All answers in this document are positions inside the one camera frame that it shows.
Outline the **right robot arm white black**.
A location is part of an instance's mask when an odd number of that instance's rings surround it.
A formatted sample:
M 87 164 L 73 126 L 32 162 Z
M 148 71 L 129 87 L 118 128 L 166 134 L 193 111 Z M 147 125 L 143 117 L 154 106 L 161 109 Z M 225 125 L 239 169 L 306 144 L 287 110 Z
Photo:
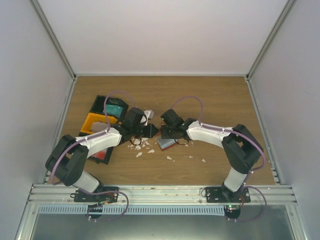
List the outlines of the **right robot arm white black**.
M 252 172 L 263 168 L 266 156 L 263 147 L 242 124 L 236 127 L 218 127 L 194 118 L 183 120 L 173 109 L 161 116 L 163 139 L 201 141 L 222 148 L 230 164 L 230 171 L 222 183 L 221 196 L 228 203 L 234 202 Z

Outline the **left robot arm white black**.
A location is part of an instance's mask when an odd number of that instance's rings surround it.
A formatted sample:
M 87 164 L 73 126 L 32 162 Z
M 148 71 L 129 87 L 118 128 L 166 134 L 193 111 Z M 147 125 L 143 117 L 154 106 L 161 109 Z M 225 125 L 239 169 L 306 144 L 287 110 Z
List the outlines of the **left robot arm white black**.
M 149 123 L 153 116 L 152 110 L 133 107 L 123 120 L 104 130 L 86 136 L 64 135 L 45 163 L 51 184 L 74 186 L 85 192 L 90 201 L 98 202 L 103 197 L 102 183 L 84 170 L 86 160 L 104 149 L 131 142 L 133 138 L 153 138 L 159 132 L 153 123 Z

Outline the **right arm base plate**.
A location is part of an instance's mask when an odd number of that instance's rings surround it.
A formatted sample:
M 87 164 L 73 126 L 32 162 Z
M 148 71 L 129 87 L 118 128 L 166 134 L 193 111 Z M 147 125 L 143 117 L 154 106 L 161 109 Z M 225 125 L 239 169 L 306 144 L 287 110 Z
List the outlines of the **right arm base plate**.
M 250 203 L 251 197 L 247 188 L 240 188 L 232 192 L 221 186 L 207 186 L 200 191 L 200 195 L 207 203 Z

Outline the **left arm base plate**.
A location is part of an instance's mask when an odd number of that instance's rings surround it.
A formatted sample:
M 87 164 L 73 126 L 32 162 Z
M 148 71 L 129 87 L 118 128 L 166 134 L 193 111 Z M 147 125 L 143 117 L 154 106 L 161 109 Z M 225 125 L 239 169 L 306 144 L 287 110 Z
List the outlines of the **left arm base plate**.
M 117 186 L 100 186 L 93 193 L 88 194 L 81 190 L 71 193 L 70 197 L 77 203 L 116 203 L 118 201 Z

